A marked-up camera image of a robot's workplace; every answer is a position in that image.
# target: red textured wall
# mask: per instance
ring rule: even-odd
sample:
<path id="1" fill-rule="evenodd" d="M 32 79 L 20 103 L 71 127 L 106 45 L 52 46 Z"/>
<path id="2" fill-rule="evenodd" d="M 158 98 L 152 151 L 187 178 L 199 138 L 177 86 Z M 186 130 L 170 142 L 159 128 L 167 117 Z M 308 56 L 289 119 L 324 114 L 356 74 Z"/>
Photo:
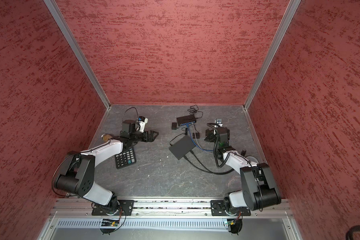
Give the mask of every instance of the red textured wall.
<path id="1" fill-rule="evenodd" d="M 113 104 L 243 104 L 289 0 L 56 0 Z"/>
<path id="2" fill-rule="evenodd" d="M 103 109 L 43 1 L 0 1 L 0 239 L 38 236 L 54 170 Z"/>
<path id="3" fill-rule="evenodd" d="M 344 239 L 360 224 L 360 1 L 303 0 L 249 112 L 304 240 Z"/>

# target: metal corner post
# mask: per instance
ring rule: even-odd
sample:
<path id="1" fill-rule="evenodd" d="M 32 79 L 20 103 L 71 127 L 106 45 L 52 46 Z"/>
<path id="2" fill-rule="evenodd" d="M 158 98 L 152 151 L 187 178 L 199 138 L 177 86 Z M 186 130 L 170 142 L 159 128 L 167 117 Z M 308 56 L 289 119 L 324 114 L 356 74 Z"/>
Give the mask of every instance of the metal corner post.
<path id="1" fill-rule="evenodd" d="M 47 5 L 49 11 L 52 14 L 52 17 L 58 24 L 65 39 L 68 41 L 69 45 L 71 46 L 72 51 L 74 52 L 74 54 L 76 55 L 77 59 L 79 60 L 79 62 L 81 64 L 81 66 L 83 67 L 84 71 L 86 72 L 86 74 L 87 74 L 89 80 L 91 81 L 93 87 L 95 88 L 97 94 L 101 98 L 101 101 L 104 103 L 105 107 L 107 109 L 109 109 L 110 102 L 109 102 L 106 94 L 104 93 L 99 81 L 97 80 L 94 72 L 92 71 L 91 66 L 89 65 L 86 57 L 84 56 L 84 53 L 81 51 L 79 45 L 77 44 L 75 37 L 73 36 L 67 23 L 65 22 L 64 17 L 62 16 L 56 2 L 54 0 L 44 0 L 44 3 Z"/>
<path id="2" fill-rule="evenodd" d="M 273 56 L 275 55 L 277 49 L 279 48 L 281 40 L 283 39 L 285 32 L 287 31 L 288 26 L 291 23 L 293 15 L 295 14 L 299 4 L 300 4 L 300 0 L 291 0 L 289 2 L 287 9 L 285 10 L 284 16 L 281 19 L 280 25 L 273 38 L 273 41 L 269 46 L 269 50 L 267 52 L 267 55 L 265 56 L 263 64 L 260 67 L 259 74 L 257 75 L 254 84 L 252 85 L 252 88 L 250 90 L 250 93 L 248 94 L 248 97 L 245 100 L 244 108 L 246 110 L 249 109 L 249 106 L 254 98 L 254 95 L 256 94 L 256 91 L 259 88 L 261 81 L 263 80 L 264 75 L 268 70 L 269 65 L 271 64 Z"/>

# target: red wall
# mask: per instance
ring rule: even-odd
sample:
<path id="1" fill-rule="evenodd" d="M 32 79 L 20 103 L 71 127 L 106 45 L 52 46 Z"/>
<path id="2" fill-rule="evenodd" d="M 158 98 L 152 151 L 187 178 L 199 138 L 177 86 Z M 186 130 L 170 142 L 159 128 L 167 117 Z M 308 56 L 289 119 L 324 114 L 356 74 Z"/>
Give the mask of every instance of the red wall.
<path id="1" fill-rule="evenodd" d="M 344 239 L 360 224 L 360 1 L 303 0 L 249 112 L 304 240 Z"/>
<path id="2" fill-rule="evenodd" d="M 0 239 L 35 239 L 104 105 L 41 0 L 0 1 Z"/>
<path id="3" fill-rule="evenodd" d="M 243 104 L 289 2 L 56 1 L 113 104 Z"/>

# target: black mounting plate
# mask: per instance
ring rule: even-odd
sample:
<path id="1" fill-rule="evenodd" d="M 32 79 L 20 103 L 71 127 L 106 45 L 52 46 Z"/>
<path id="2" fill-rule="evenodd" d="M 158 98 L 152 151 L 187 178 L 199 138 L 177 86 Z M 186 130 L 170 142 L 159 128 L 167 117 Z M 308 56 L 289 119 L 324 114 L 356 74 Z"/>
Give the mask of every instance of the black mounting plate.
<path id="1" fill-rule="evenodd" d="M 127 216 L 130 216 L 133 210 L 133 204 L 135 203 L 135 200 L 119 200 L 120 206 L 123 209 L 122 215 L 127 214 Z M 110 215 L 107 215 L 105 212 L 101 211 L 101 208 L 96 206 L 95 204 L 94 208 L 92 209 L 92 216 L 108 216 L 112 217 Z"/>
<path id="2" fill-rule="evenodd" d="M 248 209 L 246 207 L 240 207 L 240 211 L 241 211 L 242 216 L 250 216 L 251 215 L 250 209 Z M 235 215 L 232 215 L 232 216 L 228 215 L 225 211 L 224 200 L 211 200 L 211 212 L 212 212 L 212 216 L 234 217 L 234 216 L 239 215 L 239 212 L 237 212 Z"/>

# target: black calculator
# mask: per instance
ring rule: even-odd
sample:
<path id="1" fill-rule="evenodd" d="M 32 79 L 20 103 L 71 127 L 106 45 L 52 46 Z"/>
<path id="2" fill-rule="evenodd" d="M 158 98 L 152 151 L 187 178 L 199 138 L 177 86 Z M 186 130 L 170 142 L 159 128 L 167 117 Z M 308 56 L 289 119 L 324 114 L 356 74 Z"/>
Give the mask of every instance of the black calculator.
<path id="1" fill-rule="evenodd" d="M 115 155 L 116 169 L 126 167 L 136 163 L 135 151 L 133 147 Z"/>

